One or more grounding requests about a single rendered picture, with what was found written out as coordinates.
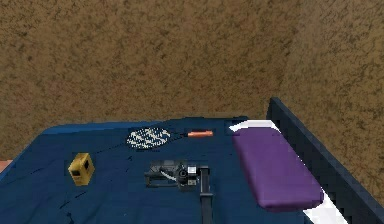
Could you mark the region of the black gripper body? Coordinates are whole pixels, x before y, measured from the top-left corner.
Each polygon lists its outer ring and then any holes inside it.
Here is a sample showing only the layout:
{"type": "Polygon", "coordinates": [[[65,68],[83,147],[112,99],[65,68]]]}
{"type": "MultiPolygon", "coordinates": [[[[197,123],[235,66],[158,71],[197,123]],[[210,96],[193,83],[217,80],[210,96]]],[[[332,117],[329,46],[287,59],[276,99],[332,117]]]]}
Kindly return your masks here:
{"type": "Polygon", "coordinates": [[[176,179],[180,189],[185,189],[188,186],[188,172],[183,163],[178,165],[176,179]]]}

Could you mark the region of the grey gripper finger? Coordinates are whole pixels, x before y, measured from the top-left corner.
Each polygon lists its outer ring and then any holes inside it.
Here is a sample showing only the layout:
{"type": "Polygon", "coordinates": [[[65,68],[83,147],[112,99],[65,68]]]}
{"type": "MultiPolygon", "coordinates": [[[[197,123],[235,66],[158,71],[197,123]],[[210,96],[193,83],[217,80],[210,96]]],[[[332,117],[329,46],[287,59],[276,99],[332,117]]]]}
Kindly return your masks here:
{"type": "Polygon", "coordinates": [[[162,170],[161,170],[160,173],[161,173],[164,177],[166,177],[167,179],[177,182],[177,178],[176,178],[176,177],[167,174],[165,171],[162,171],[162,170]]]}

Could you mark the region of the blue bed with dark headboard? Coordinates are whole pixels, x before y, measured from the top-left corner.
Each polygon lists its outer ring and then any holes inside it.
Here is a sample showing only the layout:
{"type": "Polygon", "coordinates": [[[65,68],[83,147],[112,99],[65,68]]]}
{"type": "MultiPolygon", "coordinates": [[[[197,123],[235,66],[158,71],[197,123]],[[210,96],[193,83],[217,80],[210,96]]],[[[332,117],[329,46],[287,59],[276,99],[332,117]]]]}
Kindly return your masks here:
{"type": "Polygon", "coordinates": [[[146,186],[144,173],[156,160],[210,168],[214,224],[384,224],[384,207],[278,98],[262,120],[196,117],[49,128],[0,172],[0,224],[202,224],[200,186],[186,192],[146,186]],[[129,132],[144,127],[214,135],[152,150],[128,147],[129,132]],[[257,204],[232,137],[258,127],[284,136],[320,184],[322,204],[291,212],[257,204]],[[95,167],[87,186],[76,186],[68,171],[78,153],[89,153],[95,167]]]}

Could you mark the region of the yellow box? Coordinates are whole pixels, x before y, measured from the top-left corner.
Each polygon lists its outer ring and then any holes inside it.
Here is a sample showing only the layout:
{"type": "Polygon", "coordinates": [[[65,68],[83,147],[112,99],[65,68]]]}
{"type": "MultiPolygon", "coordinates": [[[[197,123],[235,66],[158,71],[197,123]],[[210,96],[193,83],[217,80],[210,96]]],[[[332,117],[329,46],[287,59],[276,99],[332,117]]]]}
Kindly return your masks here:
{"type": "Polygon", "coordinates": [[[69,174],[76,186],[87,186],[95,171],[89,153],[78,153],[68,167],[69,174]]]}

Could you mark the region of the purple pillow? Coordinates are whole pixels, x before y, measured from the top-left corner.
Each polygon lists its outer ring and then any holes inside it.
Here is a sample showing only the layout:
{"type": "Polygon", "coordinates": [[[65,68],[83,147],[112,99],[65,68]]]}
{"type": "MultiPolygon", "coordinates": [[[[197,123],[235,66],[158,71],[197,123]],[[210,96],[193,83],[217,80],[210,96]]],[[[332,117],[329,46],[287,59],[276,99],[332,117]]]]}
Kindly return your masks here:
{"type": "Polygon", "coordinates": [[[236,131],[232,139],[260,207],[270,212],[291,212],[323,203],[320,184],[279,131],[245,128],[236,131]]]}

